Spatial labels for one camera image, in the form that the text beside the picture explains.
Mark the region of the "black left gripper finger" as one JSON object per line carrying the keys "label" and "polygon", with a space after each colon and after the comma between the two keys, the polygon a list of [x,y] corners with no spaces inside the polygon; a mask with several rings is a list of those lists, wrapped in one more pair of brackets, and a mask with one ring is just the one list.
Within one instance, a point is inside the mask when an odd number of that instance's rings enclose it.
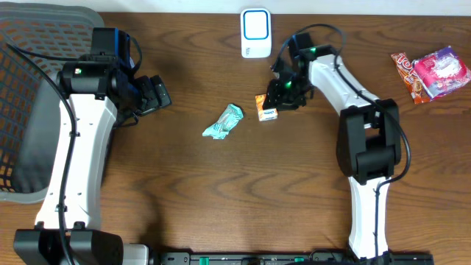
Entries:
{"label": "black left gripper finger", "polygon": [[150,113],[153,113],[161,108],[165,108],[172,105],[172,102],[164,102],[164,103],[154,103],[154,104],[149,104],[145,107],[143,107],[141,110],[138,111],[139,115],[148,115]]}
{"label": "black left gripper finger", "polygon": [[166,89],[163,80],[159,75],[155,75],[150,78],[151,83],[155,89],[156,99],[160,107],[167,107],[172,104],[169,92]]}

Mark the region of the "small orange snack packet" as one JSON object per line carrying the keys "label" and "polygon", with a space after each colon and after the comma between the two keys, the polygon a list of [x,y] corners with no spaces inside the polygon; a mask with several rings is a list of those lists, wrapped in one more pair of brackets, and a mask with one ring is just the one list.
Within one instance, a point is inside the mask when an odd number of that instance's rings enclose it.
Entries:
{"label": "small orange snack packet", "polygon": [[266,95],[261,94],[255,97],[256,108],[258,112],[259,121],[270,121],[275,120],[278,117],[278,112],[276,108],[264,109],[263,103],[265,101]]}

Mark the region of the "teal snack packet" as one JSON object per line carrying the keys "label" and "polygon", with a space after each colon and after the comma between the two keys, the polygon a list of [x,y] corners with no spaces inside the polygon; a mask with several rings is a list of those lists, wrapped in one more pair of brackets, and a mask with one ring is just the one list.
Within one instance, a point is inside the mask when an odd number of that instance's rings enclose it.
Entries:
{"label": "teal snack packet", "polygon": [[213,125],[205,129],[202,136],[210,136],[215,140],[223,140],[243,117],[244,114],[240,107],[229,104],[220,115],[219,119]]}

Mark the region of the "red orange candy bar wrapper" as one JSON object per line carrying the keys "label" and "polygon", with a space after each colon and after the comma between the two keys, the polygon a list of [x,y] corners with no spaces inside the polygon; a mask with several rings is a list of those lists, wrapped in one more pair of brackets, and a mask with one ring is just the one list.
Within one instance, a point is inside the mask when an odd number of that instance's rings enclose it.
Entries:
{"label": "red orange candy bar wrapper", "polygon": [[425,91],[422,80],[414,70],[411,61],[408,59],[405,52],[398,52],[390,54],[397,71],[401,76],[403,82],[406,84],[409,94],[414,101],[414,104],[422,104],[429,102],[431,98]]}

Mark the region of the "purple red snack bag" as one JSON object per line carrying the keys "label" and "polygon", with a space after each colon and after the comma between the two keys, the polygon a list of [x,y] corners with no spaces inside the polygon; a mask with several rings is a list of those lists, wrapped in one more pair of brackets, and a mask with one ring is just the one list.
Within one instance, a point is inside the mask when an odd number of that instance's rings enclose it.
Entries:
{"label": "purple red snack bag", "polygon": [[470,69],[451,46],[412,62],[431,100],[446,96],[470,82]]}

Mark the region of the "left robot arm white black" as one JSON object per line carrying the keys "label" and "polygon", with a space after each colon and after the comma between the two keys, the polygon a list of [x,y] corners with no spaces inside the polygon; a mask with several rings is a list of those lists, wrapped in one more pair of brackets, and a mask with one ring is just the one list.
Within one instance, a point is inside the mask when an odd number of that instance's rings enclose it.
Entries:
{"label": "left robot arm white black", "polygon": [[171,104],[159,76],[137,76],[134,37],[116,28],[93,30],[91,50],[64,59],[49,84],[60,99],[60,132],[49,187],[32,229],[15,232],[26,264],[155,263],[152,249],[126,244],[101,229],[100,188],[114,129]]}

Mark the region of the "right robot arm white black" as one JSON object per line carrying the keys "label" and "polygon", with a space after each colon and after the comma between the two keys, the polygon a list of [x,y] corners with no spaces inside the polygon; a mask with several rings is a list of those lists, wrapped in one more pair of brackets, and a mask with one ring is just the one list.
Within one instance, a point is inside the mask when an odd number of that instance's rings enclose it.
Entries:
{"label": "right robot arm white black", "polygon": [[296,110],[306,96],[321,91],[339,115],[336,159],[347,177],[352,197],[352,228],[348,244],[355,262],[389,264],[386,242],[386,197],[401,159],[398,106],[370,93],[345,67],[340,51],[315,46],[310,35],[288,39],[291,63],[272,66],[263,108]]}

